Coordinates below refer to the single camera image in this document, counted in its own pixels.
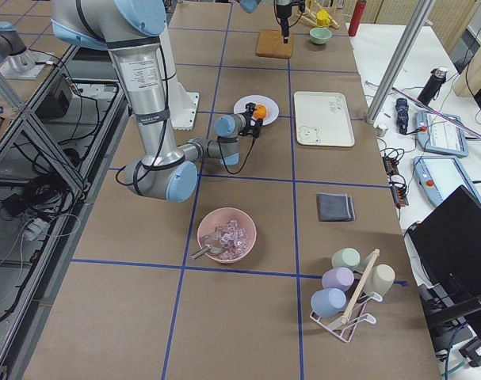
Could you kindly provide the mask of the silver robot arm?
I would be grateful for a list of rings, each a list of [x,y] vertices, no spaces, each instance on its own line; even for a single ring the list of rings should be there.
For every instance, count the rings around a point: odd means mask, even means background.
[[[238,4],[247,13],[253,13],[260,1],[257,0],[239,0]],[[292,16],[293,1],[290,0],[275,0],[273,1],[273,8],[277,23],[281,28],[281,35],[283,43],[287,44],[289,41],[289,18]]]
[[[195,191],[196,160],[239,161],[239,137],[258,137],[262,121],[256,105],[220,117],[217,137],[175,142],[170,120],[170,88],[160,36],[166,27],[161,1],[55,1],[52,29],[59,39],[107,51],[138,124],[144,155],[126,165],[120,184],[139,196],[184,202]]]

